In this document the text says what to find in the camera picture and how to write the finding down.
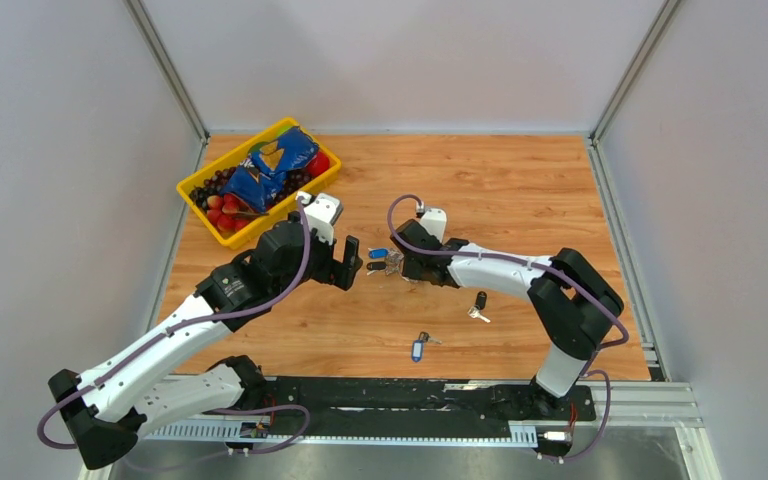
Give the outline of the large metal keyring with keys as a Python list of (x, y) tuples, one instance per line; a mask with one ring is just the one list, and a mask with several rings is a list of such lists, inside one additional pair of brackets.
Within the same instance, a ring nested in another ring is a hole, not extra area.
[(385, 276), (399, 274), (400, 277), (410, 283), (417, 283), (417, 280), (410, 279), (402, 274), (402, 265), (404, 255), (391, 248), (369, 248), (369, 262), (366, 264), (367, 275), (373, 275), (381, 272)]

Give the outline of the key with blue tag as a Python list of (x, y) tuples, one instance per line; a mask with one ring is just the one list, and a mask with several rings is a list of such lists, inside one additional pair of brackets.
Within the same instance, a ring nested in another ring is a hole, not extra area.
[(428, 343), (440, 345), (441, 341), (432, 337), (428, 332), (421, 331), (417, 336), (417, 339), (413, 341), (411, 347), (410, 357), (414, 363), (419, 363), (423, 359), (425, 347)]

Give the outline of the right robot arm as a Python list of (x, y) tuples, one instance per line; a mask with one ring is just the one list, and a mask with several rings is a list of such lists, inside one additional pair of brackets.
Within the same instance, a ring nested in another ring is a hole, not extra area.
[(556, 417), (569, 407), (572, 386), (600, 350), (629, 339), (619, 320), (622, 299), (574, 249), (532, 257), (485, 249), (463, 239), (443, 243), (417, 220), (393, 227), (391, 240), (404, 255), (405, 277), (530, 302), (550, 340), (530, 392), (533, 408), (544, 417)]

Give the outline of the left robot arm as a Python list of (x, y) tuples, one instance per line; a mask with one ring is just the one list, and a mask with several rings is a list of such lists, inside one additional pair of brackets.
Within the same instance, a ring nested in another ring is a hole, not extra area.
[(271, 416), (267, 382), (245, 355), (220, 360), (184, 380), (165, 377), (194, 354), (269, 313), (305, 281), (351, 288), (362, 266), (360, 243), (348, 236), (342, 260), (318, 222), (297, 214), (262, 234), (252, 249), (216, 267), (164, 321), (101, 365), (64, 369), (48, 385), (72, 441), (89, 470), (125, 457), (147, 435), (207, 412)]

